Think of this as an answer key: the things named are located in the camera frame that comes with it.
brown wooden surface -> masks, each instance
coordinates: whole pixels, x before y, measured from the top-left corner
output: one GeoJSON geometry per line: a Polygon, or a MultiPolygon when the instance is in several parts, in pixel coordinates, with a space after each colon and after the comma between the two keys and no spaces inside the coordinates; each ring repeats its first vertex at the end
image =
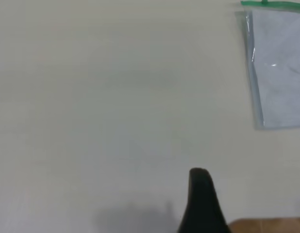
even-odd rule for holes
{"type": "Polygon", "coordinates": [[[300,233],[300,218],[240,219],[229,226],[232,233],[300,233]]]}

white table surface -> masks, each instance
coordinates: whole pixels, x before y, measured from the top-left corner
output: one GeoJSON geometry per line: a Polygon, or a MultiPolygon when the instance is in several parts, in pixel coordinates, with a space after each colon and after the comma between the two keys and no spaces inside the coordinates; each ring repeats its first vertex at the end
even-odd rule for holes
{"type": "Polygon", "coordinates": [[[0,0],[0,233],[300,216],[300,129],[255,130],[235,0],[0,0]]]}

black curved object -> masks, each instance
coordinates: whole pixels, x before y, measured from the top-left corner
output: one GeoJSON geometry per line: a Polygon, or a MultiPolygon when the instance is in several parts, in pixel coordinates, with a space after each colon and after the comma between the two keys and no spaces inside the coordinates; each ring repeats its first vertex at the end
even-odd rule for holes
{"type": "Polygon", "coordinates": [[[178,233],[231,233],[206,169],[190,170],[188,204],[178,233]]]}

green zip seal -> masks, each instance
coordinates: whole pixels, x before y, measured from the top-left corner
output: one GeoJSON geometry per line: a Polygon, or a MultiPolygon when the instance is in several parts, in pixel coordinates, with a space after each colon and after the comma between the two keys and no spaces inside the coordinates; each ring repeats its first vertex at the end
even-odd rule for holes
{"type": "Polygon", "coordinates": [[[300,10],[300,3],[290,2],[290,1],[241,1],[243,6],[262,6],[262,7],[272,7],[272,8],[289,8],[300,10]]]}

plastic bag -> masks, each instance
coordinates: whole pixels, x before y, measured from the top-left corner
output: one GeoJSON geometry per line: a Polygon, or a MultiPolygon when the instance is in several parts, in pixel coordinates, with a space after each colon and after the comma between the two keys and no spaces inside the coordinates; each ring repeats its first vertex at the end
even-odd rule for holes
{"type": "Polygon", "coordinates": [[[300,3],[242,1],[247,60],[259,124],[300,126],[300,3]]]}

